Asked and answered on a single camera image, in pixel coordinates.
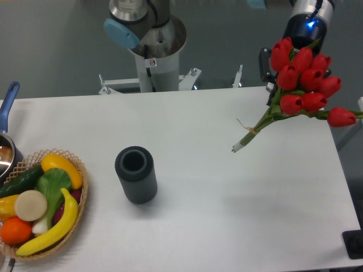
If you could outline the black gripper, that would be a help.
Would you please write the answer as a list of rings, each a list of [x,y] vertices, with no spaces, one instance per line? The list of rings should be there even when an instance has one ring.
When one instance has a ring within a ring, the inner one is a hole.
[[[312,18],[309,14],[297,14],[288,20],[282,38],[289,37],[296,49],[313,44],[313,56],[317,56],[321,51],[326,33],[327,25],[323,19]],[[271,70],[271,53],[270,48],[261,48],[258,57],[260,78],[262,82],[266,83],[276,82],[276,74]],[[331,70],[327,69],[323,77],[327,78],[330,75]]]

